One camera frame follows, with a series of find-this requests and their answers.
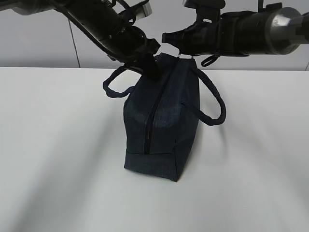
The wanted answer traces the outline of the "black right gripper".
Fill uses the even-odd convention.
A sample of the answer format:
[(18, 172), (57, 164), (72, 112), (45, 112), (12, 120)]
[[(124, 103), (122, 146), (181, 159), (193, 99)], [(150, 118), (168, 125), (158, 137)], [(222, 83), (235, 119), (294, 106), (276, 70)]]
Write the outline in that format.
[(163, 33), (162, 43), (174, 46), (184, 55), (214, 55), (218, 53), (219, 28), (218, 22), (195, 22), (183, 30)]

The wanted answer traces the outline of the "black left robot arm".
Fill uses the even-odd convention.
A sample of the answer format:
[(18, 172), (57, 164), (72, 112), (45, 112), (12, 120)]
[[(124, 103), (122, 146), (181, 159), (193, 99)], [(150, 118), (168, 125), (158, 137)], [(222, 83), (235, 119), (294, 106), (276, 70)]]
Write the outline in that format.
[(161, 76), (155, 60), (160, 44), (134, 25), (152, 13), (147, 0), (133, 6), (124, 0), (2, 0), (0, 9), (20, 15), (58, 11), (111, 60), (152, 80)]

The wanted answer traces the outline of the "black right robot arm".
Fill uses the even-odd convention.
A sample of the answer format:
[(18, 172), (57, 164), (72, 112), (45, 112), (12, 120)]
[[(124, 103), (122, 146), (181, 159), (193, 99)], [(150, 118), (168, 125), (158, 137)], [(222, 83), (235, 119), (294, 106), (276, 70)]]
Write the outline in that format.
[(308, 44), (309, 14), (270, 4), (260, 12), (228, 12), (215, 23), (163, 33), (162, 42), (190, 56), (287, 55)]

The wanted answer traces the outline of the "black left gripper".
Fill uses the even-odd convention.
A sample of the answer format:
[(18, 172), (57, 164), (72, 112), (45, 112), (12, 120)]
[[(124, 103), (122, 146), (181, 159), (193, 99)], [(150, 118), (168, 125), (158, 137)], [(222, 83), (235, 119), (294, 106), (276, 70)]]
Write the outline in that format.
[(159, 47), (155, 39), (148, 39), (143, 30), (134, 25), (109, 24), (106, 29), (108, 57), (143, 73), (153, 81), (161, 78), (161, 71), (154, 57)]

